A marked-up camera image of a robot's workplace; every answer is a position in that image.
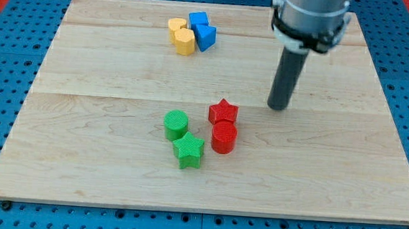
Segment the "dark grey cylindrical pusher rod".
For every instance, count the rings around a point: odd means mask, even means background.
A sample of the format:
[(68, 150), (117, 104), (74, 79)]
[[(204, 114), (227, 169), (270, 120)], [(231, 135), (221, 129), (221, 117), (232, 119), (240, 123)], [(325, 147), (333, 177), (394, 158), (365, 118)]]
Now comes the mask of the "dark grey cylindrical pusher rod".
[(284, 110), (292, 98), (308, 53), (295, 53), (284, 48), (266, 103), (272, 110)]

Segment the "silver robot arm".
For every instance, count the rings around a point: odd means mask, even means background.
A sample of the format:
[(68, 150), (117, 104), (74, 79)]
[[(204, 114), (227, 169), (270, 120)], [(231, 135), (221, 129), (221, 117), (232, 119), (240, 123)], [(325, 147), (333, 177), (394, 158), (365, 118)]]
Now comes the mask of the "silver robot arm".
[(271, 0), (271, 28), (284, 48), (267, 104), (287, 108), (308, 53), (327, 53), (342, 40), (351, 0)]

